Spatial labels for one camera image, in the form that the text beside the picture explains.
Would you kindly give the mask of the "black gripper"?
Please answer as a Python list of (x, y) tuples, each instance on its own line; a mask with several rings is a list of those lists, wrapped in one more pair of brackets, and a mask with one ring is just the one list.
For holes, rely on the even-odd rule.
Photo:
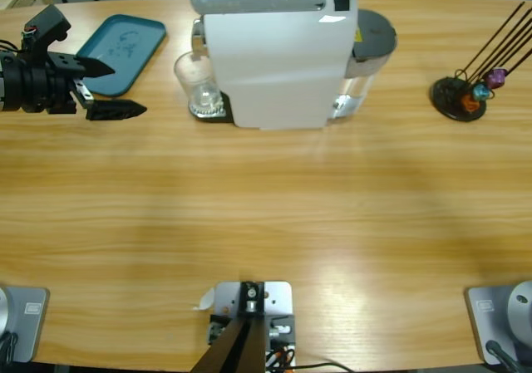
[(86, 108), (87, 120), (126, 120), (147, 112), (131, 100), (95, 101), (82, 78), (114, 74), (92, 57), (48, 52), (42, 64), (30, 63), (13, 52), (3, 53), (3, 109), (27, 113), (74, 114)]

